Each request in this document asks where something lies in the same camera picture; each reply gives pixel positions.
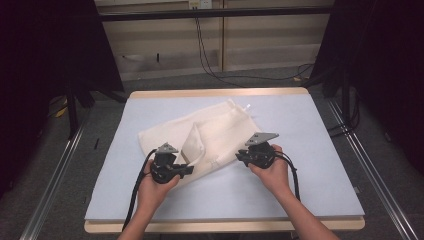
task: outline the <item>crumpled cloth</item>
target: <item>crumpled cloth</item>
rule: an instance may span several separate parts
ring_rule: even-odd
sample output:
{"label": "crumpled cloth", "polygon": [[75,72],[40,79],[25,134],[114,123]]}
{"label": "crumpled cloth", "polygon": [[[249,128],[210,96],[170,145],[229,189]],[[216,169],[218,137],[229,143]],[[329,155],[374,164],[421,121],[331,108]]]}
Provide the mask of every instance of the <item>crumpled cloth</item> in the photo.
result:
{"label": "crumpled cloth", "polygon": [[249,114],[229,99],[156,125],[138,138],[145,155],[169,143],[179,150],[175,163],[194,166],[193,173],[179,181],[182,186],[235,160],[235,153],[259,131]]}

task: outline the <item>gray floor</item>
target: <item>gray floor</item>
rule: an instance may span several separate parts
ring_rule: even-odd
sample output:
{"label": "gray floor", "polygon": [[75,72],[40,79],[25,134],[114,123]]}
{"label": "gray floor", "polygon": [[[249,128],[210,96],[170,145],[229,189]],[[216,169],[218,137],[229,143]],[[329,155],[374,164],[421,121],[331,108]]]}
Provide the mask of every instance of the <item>gray floor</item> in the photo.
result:
{"label": "gray floor", "polygon": [[[296,74],[296,72],[297,68],[290,68],[252,70],[231,74],[281,78]],[[224,80],[243,87],[299,85],[299,82],[292,80],[272,81],[247,78],[226,78]],[[206,74],[198,74],[125,82],[125,94],[129,95],[135,90],[231,87],[235,86],[220,82]],[[309,91],[325,125],[327,127],[335,126],[337,122],[328,106],[327,99],[324,99],[320,92],[320,86],[312,87]],[[88,234],[83,228],[83,218],[92,188],[124,109],[124,104],[116,103],[98,94],[94,95],[97,102],[86,115],[87,126],[38,234],[38,239],[115,239],[117,237],[113,234]],[[85,115],[84,113],[85,111],[80,109],[81,119]],[[384,128],[362,105],[361,122],[355,132],[387,187],[411,222],[418,238],[423,238],[423,176],[410,166],[402,150],[395,143],[386,140]],[[66,114],[61,118],[49,118],[32,161],[22,172],[13,191],[6,193],[0,200],[0,239],[18,239],[21,236],[67,144],[67,135],[68,119]],[[366,213],[364,229],[354,232],[337,232],[337,234],[343,239],[402,239],[346,138],[344,136],[333,138],[333,143],[353,186],[360,189],[358,197]],[[191,239],[202,239],[198,235],[190,237]],[[239,237],[238,234],[215,236],[219,239],[238,239]],[[188,239],[189,236],[151,234],[146,237],[146,239],[160,238]],[[241,237],[241,239],[283,238],[285,238],[283,233],[247,234]]]}

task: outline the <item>wall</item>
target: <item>wall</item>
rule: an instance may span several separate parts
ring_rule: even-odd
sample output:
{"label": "wall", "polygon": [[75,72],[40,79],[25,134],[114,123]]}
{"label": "wall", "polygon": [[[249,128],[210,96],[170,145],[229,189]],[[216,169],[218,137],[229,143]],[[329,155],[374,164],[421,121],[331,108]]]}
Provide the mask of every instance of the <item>wall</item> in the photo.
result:
{"label": "wall", "polygon": [[[98,11],[188,9],[188,1],[97,0]],[[333,0],[212,0],[213,8],[326,6]],[[200,19],[213,71],[297,66],[315,61],[328,15]],[[194,19],[105,22],[123,80],[203,72]]]}

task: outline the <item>wire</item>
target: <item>wire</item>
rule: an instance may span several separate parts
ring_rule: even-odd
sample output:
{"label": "wire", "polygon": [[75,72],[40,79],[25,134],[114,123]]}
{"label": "wire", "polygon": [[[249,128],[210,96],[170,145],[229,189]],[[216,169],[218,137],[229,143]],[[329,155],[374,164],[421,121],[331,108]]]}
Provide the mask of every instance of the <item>wire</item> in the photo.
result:
{"label": "wire", "polygon": [[136,198],[137,192],[138,192],[138,188],[140,187],[140,183],[143,180],[143,178],[147,175],[147,174],[144,173],[144,169],[146,168],[147,161],[149,161],[150,156],[154,152],[156,152],[156,149],[153,149],[152,151],[150,151],[149,154],[147,154],[147,157],[144,160],[143,166],[141,167],[140,173],[138,174],[138,177],[137,177],[137,180],[135,182],[134,189],[133,189],[133,192],[132,192],[132,195],[131,195],[131,201],[130,201],[130,206],[128,208],[127,217],[125,218],[124,225],[122,226],[122,231],[124,231],[124,229],[127,227],[128,223],[131,220],[132,213],[133,213],[133,210],[134,210],[135,198]]}
{"label": "wire", "polygon": [[298,181],[297,173],[296,173],[297,169],[294,167],[292,160],[289,158],[289,156],[287,156],[287,154],[280,151],[274,151],[274,154],[275,154],[274,157],[278,157],[284,160],[290,166],[290,169],[293,174],[294,194],[296,195],[296,198],[300,201],[299,181]]}
{"label": "wire", "polygon": [[[231,83],[231,82],[227,82],[227,81],[224,81],[223,79],[225,79],[225,78],[253,78],[253,79],[262,79],[262,80],[282,81],[282,80],[290,80],[290,79],[293,79],[293,78],[299,77],[299,76],[302,78],[302,74],[305,73],[312,66],[314,66],[313,63],[302,64],[302,65],[298,66],[297,74],[292,75],[292,76],[288,76],[288,77],[283,77],[283,78],[255,77],[255,76],[246,76],[246,75],[217,76],[212,71],[210,64],[209,64],[209,61],[208,61],[208,58],[206,56],[205,45],[203,43],[203,37],[202,37],[202,29],[200,27],[200,21],[199,21],[198,18],[195,18],[195,20],[196,20],[196,28],[197,28],[197,39],[198,39],[198,43],[199,43],[200,63],[202,64],[202,68],[205,71],[205,73],[207,73],[209,76],[214,77],[214,78],[216,78],[217,80],[219,80],[223,83],[227,83],[227,84],[230,84],[230,85],[233,85],[233,86],[245,88],[244,86],[241,86],[241,85],[238,85],[238,84],[235,84],[235,83]],[[203,56],[205,57],[206,64],[207,64],[209,71],[206,69],[206,67],[203,63],[202,53],[203,53]],[[304,66],[308,66],[308,67],[305,68],[304,70],[300,71],[300,68],[302,68]]]}
{"label": "wire", "polygon": [[[202,29],[200,28],[200,22],[199,22],[199,19],[198,19],[198,18],[195,18],[195,20],[196,20],[196,26],[197,26],[197,40],[198,40],[198,43],[199,43],[200,63],[202,64],[202,68],[203,68],[203,70],[204,70],[204,71],[205,71],[205,72],[206,72],[209,76],[214,77],[215,79],[217,79],[217,80],[218,80],[218,81],[220,81],[220,82],[223,82],[223,83],[226,83],[226,84],[230,84],[230,85],[233,85],[233,86],[236,86],[236,87],[240,87],[240,88],[246,88],[246,87],[244,87],[244,86],[241,86],[241,85],[238,85],[238,84],[235,84],[235,83],[231,83],[231,82],[224,81],[224,80],[222,80],[220,77],[218,77],[218,76],[216,76],[216,75],[215,75],[215,73],[212,71],[212,69],[211,69],[211,67],[210,67],[208,57],[206,56],[205,45],[203,44],[203,38],[202,38]],[[205,57],[205,60],[206,60],[206,63],[207,63],[207,66],[208,66],[208,68],[209,68],[209,71],[210,71],[210,72],[208,72],[208,71],[206,70],[205,65],[203,64],[202,50],[203,50],[203,55],[204,55],[204,57]]]}

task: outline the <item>metal frame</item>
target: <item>metal frame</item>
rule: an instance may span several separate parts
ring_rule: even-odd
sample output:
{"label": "metal frame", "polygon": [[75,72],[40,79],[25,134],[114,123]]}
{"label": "metal frame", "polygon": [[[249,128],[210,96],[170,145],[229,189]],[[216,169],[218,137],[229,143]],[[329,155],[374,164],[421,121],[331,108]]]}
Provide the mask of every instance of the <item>metal frame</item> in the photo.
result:
{"label": "metal frame", "polygon": [[103,22],[182,19],[182,18],[213,18],[213,17],[247,17],[276,15],[308,15],[329,14],[335,12],[353,11],[352,7],[306,6],[306,7],[275,7],[275,8],[226,8],[226,9],[196,9],[156,12],[126,12],[100,13]]}
{"label": "metal frame", "polygon": [[352,147],[352,150],[355,152],[359,163],[367,174],[368,179],[373,185],[375,192],[377,193],[378,197],[386,208],[387,213],[389,214],[397,230],[402,236],[402,239],[418,240],[418,236],[412,228],[412,225],[407,215],[402,210],[402,208],[397,203],[396,199],[393,197],[392,193],[384,183],[382,177],[378,173],[377,169],[372,163],[371,158],[365,151],[358,137],[354,132],[351,133],[348,131],[349,128],[346,127],[346,125],[344,124],[345,122],[343,120],[342,110],[340,109],[340,106],[334,100],[329,101],[328,105],[331,111],[333,112],[333,115],[336,118],[337,122],[340,124],[340,126],[342,126],[341,128],[343,129],[343,131],[346,132],[346,139]]}
{"label": "metal frame", "polygon": [[40,233],[41,228],[44,224],[44,221],[47,218],[47,214],[49,213],[49,210],[53,204],[56,193],[61,185],[62,179],[65,176],[66,169],[68,168],[68,165],[72,160],[72,156],[78,146],[79,140],[81,139],[85,126],[87,125],[89,113],[90,109],[86,111],[81,126],[78,128],[73,138],[68,140],[66,148],[62,154],[62,157],[59,160],[59,163],[53,173],[53,176],[50,179],[50,182],[47,185],[47,188],[43,196],[41,197],[37,208],[35,209],[30,220],[28,221],[28,224],[26,225],[20,237],[20,240],[37,239],[38,234]]}

